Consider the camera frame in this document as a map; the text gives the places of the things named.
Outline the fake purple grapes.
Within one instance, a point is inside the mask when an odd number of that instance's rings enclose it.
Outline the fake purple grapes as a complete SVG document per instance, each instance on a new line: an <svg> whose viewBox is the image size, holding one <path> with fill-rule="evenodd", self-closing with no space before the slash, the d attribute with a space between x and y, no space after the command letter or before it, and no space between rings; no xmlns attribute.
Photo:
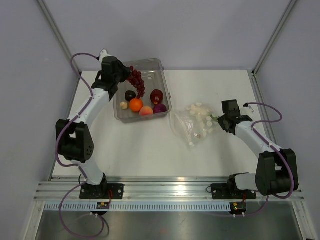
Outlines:
<svg viewBox="0 0 320 240"><path fill-rule="evenodd" d="M137 90L137 99L143 98L145 95L146 87L145 82L142 79L142 73L137 71L133 66L129 67L131 74L127 81Z"/></svg>

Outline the fake white radish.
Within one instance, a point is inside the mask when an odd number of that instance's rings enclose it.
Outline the fake white radish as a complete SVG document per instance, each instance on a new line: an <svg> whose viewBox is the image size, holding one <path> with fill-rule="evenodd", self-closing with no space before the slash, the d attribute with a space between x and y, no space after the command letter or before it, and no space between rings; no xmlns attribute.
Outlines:
<svg viewBox="0 0 320 240"><path fill-rule="evenodd" d="M195 120L193 128L198 139L206 138L208 134L211 134L217 128L218 120L213 120L211 117L212 114L216 114L208 104L196 102L188 105L185 110L191 119Z"/></svg>

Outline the clear zip top bag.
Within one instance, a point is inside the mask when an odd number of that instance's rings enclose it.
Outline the clear zip top bag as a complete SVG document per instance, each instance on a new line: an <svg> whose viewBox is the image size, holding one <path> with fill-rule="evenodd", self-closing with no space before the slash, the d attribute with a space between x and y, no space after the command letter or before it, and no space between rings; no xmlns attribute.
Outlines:
<svg viewBox="0 0 320 240"><path fill-rule="evenodd" d="M203 142L219 126L219 116L210 105L203 102L172 110L169 116L173 133L190 148Z"/></svg>

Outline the fake garlic bulb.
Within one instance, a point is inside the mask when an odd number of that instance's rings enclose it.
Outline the fake garlic bulb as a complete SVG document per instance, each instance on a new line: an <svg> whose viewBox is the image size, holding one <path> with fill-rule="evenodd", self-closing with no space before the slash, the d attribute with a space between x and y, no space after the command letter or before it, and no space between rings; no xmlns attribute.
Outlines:
<svg viewBox="0 0 320 240"><path fill-rule="evenodd" d="M119 106L122 110L127 110L129 108L128 102L125 101L121 102Z"/></svg>

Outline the fake orange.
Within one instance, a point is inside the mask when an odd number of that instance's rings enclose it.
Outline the fake orange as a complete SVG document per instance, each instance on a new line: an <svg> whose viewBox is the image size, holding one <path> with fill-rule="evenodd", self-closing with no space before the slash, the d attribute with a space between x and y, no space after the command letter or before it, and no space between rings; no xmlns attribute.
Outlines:
<svg viewBox="0 0 320 240"><path fill-rule="evenodd" d="M144 107L144 103L140 98L133 98L129 102L129 108L134 113L139 113L143 107Z"/></svg>

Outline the fake dark red apple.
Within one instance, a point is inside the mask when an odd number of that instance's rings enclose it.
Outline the fake dark red apple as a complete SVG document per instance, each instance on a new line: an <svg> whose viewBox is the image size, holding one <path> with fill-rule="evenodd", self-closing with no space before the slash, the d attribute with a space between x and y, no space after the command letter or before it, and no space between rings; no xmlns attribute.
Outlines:
<svg viewBox="0 0 320 240"><path fill-rule="evenodd" d="M150 100L154 105L161 104L164 99L164 94L159 89L154 89L150 94Z"/></svg>

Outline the fake peach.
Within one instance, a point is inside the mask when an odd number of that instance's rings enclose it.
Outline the fake peach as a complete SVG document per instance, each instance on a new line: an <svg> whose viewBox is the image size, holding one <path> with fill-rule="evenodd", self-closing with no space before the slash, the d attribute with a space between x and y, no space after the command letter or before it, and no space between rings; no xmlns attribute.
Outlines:
<svg viewBox="0 0 320 240"><path fill-rule="evenodd" d="M153 115L154 114L154 111L153 109L150 107L150 106L144 106L140 109L139 111L139 115L141 117L143 116L149 116L149 115Z"/></svg>

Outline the fake purple onion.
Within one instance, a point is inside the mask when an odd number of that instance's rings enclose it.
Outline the fake purple onion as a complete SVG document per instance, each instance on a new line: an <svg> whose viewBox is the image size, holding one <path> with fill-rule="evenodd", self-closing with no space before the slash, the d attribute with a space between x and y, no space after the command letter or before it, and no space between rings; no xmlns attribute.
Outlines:
<svg viewBox="0 0 320 240"><path fill-rule="evenodd" d="M155 104L154 107L153 107L153 113L154 114L165 113L167 111L168 111L167 107L162 103Z"/></svg>

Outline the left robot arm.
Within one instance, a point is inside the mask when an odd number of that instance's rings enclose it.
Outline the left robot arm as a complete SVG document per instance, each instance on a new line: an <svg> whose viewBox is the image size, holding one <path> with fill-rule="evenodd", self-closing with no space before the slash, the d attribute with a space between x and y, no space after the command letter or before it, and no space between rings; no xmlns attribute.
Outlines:
<svg viewBox="0 0 320 240"><path fill-rule="evenodd" d="M132 71L115 56L102 54L98 57L101 70L92 85L88 86L86 102L68 119L60 119L55 125L55 160L64 167L76 167L83 176L80 183L81 199L111 199L113 188L108 186L106 175L92 159L95 145L90 128L100 111L118 91Z"/></svg>

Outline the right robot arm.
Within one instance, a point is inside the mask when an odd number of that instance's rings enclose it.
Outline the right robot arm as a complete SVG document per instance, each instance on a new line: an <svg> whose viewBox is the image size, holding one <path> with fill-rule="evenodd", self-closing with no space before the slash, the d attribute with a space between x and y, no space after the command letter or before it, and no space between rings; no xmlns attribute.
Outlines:
<svg viewBox="0 0 320 240"><path fill-rule="evenodd" d="M288 199L299 188L297 157L295 152L284 149L260 133L258 124L241 113L237 100L222 103L222 116L217 119L219 126L228 134L241 139L257 157L255 173L236 173L229 176L227 193L239 198L245 191L259 192L263 196Z"/></svg>

